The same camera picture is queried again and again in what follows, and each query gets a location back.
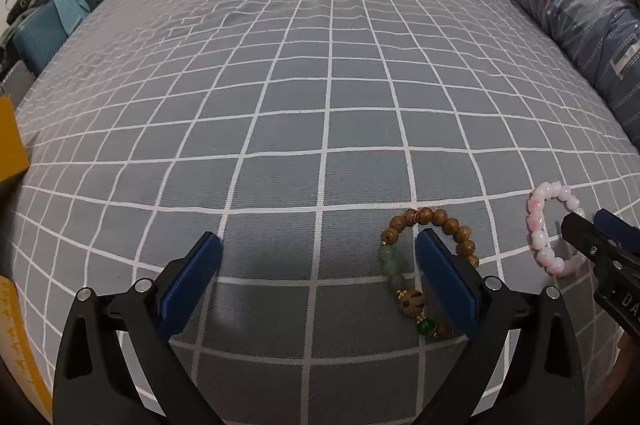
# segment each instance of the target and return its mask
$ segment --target pink bead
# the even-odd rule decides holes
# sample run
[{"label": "pink bead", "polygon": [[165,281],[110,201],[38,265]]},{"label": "pink bead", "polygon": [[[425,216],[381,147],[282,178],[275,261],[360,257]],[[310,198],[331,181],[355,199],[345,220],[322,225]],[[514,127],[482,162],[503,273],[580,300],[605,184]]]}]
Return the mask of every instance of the pink bead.
[{"label": "pink bead", "polygon": [[587,258],[583,256],[580,252],[577,252],[575,255],[571,256],[569,261],[575,264],[576,269],[580,268],[585,262],[587,262]]},{"label": "pink bead", "polygon": [[542,212],[542,209],[545,207],[544,198],[539,197],[531,197],[529,201],[527,201],[527,209],[529,209],[529,213],[533,212]]},{"label": "pink bead", "polygon": [[531,243],[533,245],[533,249],[542,250],[545,248],[548,240],[549,238],[544,230],[534,230],[531,232]]},{"label": "pink bead", "polygon": [[536,255],[536,260],[540,263],[540,266],[549,266],[555,256],[554,251],[548,246],[545,246],[545,248],[540,250]]},{"label": "pink bead", "polygon": [[564,204],[566,205],[566,207],[571,210],[574,211],[575,209],[577,209],[580,206],[580,200],[575,197],[573,194],[571,194],[566,201],[564,202]]},{"label": "pink bead", "polygon": [[578,270],[578,265],[574,261],[564,261],[564,270],[561,277],[567,277],[573,275]]},{"label": "pink bead", "polygon": [[536,198],[544,198],[548,200],[550,198],[550,193],[551,193],[551,184],[548,181],[545,181],[543,183],[540,183],[538,188],[536,188],[533,191],[532,196],[535,196]]},{"label": "pink bead", "polygon": [[542,212],[531,212],[529,217],[527,217],[527,226],[529,230],[542,230],[545,226],[545,216]]},{"label": "pink bead", "polygon": [[561,188],[562,188],[561,182],[554,181],[553,183],[551,183],[551,197],[557,198]]},{"label": "pink bead", "polygon": [[566,185],[562,185],[560,187],[560,192],[558,193],[558,199],[560,201],[567,201],[567,198],[571,195],[571,189]]},{"label": "pink bead", "polygon": [[562,272],[564,272],[564,259],[562,257],[554,257],[549,266],[546,267],[546,272],[549,275],[562,275]]}]

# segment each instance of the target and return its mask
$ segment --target green bead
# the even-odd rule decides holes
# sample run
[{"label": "green bead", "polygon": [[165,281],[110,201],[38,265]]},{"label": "green bead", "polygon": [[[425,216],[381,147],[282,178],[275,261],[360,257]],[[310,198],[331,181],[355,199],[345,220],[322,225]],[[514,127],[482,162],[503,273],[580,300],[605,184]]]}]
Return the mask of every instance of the green bead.
[{"label": "green bead", "polygon": [[388,279],[389,288],[393,293],[398,290],[404,290],[404,275],[401,273],[396,273],[389,276]]},{"label": "green bead", "polygon": [[396,261],[396,259],[387,259],[382,263],[382,272],[387,277],[400,273],[400,265],[398,264],[398,261]]},{"label": "green bead", "polygon": [[391,245],[382,245],[378,251],[378,258],[380,261],[388,261],[389,259],[393,259],[395,257],[394,247]]},{"label": "green bead", "polygon": [[415,325],[418,333],[420,333],[423,337],[433,337],[436,332],[436,323],[435,320],[430,318],[425,318],[425,320],[421,320]]}]

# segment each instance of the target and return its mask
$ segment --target yellow box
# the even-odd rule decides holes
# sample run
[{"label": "yellow box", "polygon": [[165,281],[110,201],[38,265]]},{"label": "yellow box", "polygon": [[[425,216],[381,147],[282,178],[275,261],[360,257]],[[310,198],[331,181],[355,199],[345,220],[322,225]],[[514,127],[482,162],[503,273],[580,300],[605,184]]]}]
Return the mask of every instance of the yellow box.
[{"label": "yellow box", "polygon": [[31,352],[22,323],[18,292],[14,283],[4,277],[0,277],[0,355],[26,397],[50,422],[51,394]]},{"label": "yellow box", "polygon": [[28,168],[29,158],[15,123],[14,105],[10,98],[0,97],[0,198]]}]

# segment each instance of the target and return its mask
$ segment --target grey plaid bedsheet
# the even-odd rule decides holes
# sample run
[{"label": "grey plaid bedsheet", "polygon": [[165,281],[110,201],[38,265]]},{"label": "grey plaid bedsheet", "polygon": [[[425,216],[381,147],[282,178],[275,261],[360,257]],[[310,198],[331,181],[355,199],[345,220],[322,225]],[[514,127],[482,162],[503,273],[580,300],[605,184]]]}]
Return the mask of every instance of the grey plaid bedsheet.
[{"label": "grey plaid bedsheet", "polygon": [[[554,282],[527,242],[533,186],[638,225],[637,151],[510,0],[107,0],[17,119],[33,166],[3,259],[46,382],[79,288],[155,277],[213,230],[220,276],[172,344],[228,423],[398,425],[428,402],[464,339],[419,341],[386,290],[376,247],[402,209],[446,207],[480,272],[531,292]],[[563,216],[546,208],[560,254]],[[410,231],[399,246],[420,286]],[[587,266],[559,286],[592,393],[619,331]]]}]

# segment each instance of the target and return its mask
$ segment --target teal cloth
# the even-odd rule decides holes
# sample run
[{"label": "teal cloth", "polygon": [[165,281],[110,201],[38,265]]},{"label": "teal cloth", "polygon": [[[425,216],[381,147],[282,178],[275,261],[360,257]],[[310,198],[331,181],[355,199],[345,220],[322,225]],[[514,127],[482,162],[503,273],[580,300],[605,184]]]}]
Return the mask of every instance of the teal cloth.
[{"label": "teal cloth", "polygon": [[71,35],[78,25],[89,15],[89,5],[85,0],[51,0],[56,5],[60,22],[67,35]]}]

